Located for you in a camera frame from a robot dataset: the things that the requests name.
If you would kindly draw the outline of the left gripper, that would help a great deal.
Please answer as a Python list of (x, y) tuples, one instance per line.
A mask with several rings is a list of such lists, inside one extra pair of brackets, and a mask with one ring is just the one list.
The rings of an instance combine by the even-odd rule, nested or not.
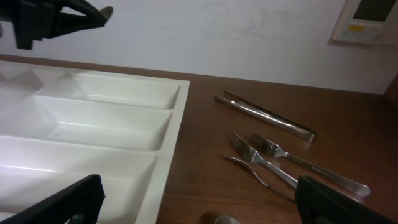
[[(61, 12), (73, 9), (81, 15)], [(1, 0), (1, 21), (11, 22), (16, 47), (32, 50), (34, 41), (59, 37), (81, 30), (104, 27), (108, 21), (108, 7), (100, 10), (86, 0)]]

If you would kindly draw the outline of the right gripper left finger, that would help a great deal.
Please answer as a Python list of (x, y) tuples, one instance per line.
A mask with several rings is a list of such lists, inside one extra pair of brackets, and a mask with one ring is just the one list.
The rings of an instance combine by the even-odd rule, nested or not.
[(105, 192), (99, 174), (91, 174), (1, 224), (96, 224)]

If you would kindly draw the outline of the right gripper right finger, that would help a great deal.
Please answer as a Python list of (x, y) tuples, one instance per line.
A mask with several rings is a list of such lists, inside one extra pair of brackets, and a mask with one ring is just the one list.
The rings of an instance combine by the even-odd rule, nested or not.
[(299, 177), (295, 202), (302, 224), (397, 224), (309, 176)]

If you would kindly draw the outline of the long steel tongs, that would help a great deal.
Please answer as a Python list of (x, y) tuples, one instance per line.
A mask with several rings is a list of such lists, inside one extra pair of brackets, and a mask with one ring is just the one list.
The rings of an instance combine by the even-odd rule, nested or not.
[(261, 107), (241, 96), (238, 96), (230, 91), (225, 91), (221, 95), (214, 96), (215, 101), (229, 105), (232, 108), (243, 111), (251, 116), (259, 118), (262, 121), (277, 126), (293, 136), (306, 141), (307, 143), (314, 143), (316, 139), (316, 132), (306, 126), (296, 123), (286, 117), (283, 117), (275, 112), (272, 112), (264, 107)]

